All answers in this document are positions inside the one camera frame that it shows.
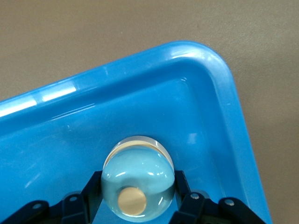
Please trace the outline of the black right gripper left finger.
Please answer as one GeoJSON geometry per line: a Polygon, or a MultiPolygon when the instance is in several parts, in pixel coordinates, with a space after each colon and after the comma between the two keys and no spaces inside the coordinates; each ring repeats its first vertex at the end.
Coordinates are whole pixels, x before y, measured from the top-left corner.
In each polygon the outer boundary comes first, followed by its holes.
{"type": "Polygon", "coordinates": [[[72,193],[55,205],[31,201],[2,221],[3,224],[91,224],[103,200],[102,171],[96,171],[80,193],[72,193]]]}

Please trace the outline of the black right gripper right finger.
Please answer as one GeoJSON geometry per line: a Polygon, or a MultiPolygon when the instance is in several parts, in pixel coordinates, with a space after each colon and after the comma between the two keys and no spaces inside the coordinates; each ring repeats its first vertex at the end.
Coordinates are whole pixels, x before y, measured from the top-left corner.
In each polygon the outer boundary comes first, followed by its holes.
{"type": "Polygon", "coordinates": [[[178,210],[170,224],[263,224],[264,221],[241,200],[225,197],[218,203],[191,191],[182,170],[175,171],[178,210]]]}

